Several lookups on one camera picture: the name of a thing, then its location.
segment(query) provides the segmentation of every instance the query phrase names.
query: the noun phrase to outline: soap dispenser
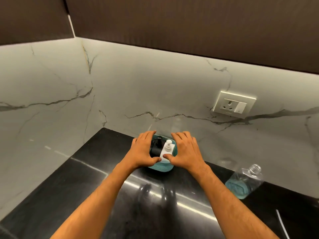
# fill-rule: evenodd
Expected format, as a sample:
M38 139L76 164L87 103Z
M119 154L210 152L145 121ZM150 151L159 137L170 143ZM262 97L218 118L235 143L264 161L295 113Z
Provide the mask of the soap dispenser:
M238 199L244 199L262 183L261 167L253 164L249 169L234 172L225 185Z

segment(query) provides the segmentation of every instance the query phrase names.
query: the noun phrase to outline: forearm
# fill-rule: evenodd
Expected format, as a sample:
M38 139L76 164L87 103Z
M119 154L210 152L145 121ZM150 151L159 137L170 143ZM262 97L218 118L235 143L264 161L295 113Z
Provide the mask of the forearm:
M51 239L100 238L117 194L131 172L129 166L117 164L112 173L68 217Z
M208 197L227 239L277 239L278 237L226 188L208 165L192 175Z

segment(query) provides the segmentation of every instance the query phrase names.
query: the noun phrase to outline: hand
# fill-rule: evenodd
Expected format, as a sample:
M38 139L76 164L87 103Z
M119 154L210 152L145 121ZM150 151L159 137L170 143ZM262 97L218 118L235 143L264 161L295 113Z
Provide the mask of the hand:
M126 163L132 169L139 167L150 167L161 161L160 157L150 157L150 147L153 135L156 131L141 133L138 138L132 141L131 149L127 152L122 162Z
M191 174L198 172L206 166L199 151L196 138L189 132L171 133L177 144L178 154L176 157L171 154L164 154L172 165L187 169Z

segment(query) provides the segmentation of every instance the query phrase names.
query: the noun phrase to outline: switch plate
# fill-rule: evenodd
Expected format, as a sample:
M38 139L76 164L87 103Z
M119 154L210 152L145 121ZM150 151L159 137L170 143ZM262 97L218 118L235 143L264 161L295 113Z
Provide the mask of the switch plate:
M245 118L248 116L255 101L256 98L253 97L221 91L212 111L233 117Z

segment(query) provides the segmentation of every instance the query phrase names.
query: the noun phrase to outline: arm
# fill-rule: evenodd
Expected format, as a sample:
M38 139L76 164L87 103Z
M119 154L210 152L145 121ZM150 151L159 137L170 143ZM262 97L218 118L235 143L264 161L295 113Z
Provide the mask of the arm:
M178 155L165 154L171 164L187 169L198 181L209 199L218 223L227 239L278 239L278 237L255 216L217 178L204 162L197 141L189 132L172 133Z
M127 177L138 167L160 161L149 149L156 131L141 133L131 149L101 185L66 219L51 239L98 239L106 225L117 194Z

